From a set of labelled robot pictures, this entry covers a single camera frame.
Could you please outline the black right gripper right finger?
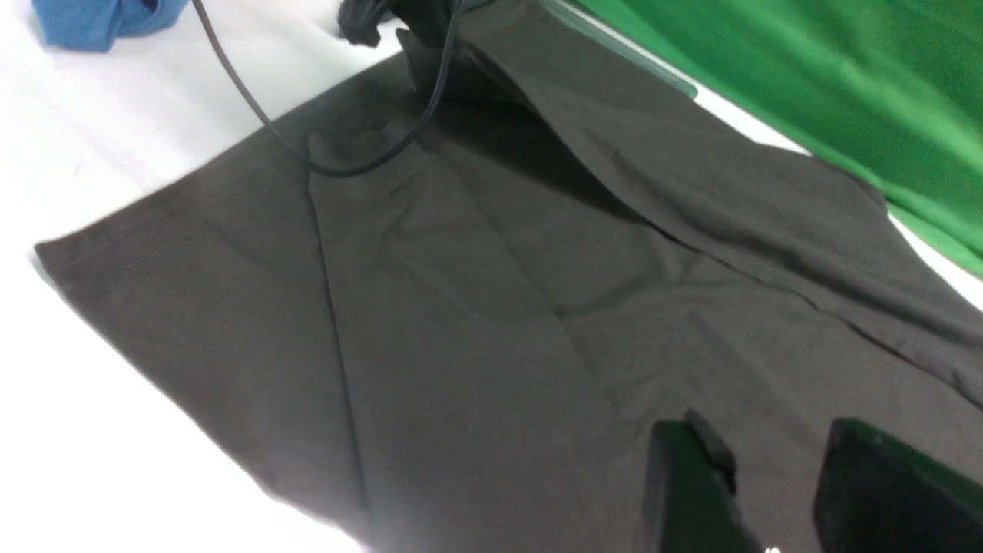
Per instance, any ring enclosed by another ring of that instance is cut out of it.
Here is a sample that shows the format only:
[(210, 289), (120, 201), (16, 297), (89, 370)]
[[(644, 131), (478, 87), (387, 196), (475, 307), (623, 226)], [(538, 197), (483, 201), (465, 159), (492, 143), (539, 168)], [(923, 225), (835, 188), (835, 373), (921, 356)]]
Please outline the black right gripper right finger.
[(836, 418), (813, 521), (825, 552), (980, 552), (982, 488), (875, 426)]

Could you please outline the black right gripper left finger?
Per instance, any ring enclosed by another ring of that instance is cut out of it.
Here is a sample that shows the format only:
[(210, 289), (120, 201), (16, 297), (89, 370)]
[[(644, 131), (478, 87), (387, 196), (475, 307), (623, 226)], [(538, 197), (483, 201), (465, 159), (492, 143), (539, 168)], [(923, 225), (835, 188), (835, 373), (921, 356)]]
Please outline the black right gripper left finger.
[(694, 409), (650, 428), (644, 493), (647, 552), (762, 552), (735, 497), (735, 455)]

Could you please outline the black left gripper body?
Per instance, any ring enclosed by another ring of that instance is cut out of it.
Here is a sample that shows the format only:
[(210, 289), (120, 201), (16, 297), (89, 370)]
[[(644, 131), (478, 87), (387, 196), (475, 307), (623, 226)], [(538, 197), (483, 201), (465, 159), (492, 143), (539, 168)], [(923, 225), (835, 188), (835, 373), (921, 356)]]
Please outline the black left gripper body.
[(425, 47), (445, 41), (460, 1), (343, 1), (338, 11), (341, 35), (354, 45), (378, 46), (380, 25), (396, 18)]

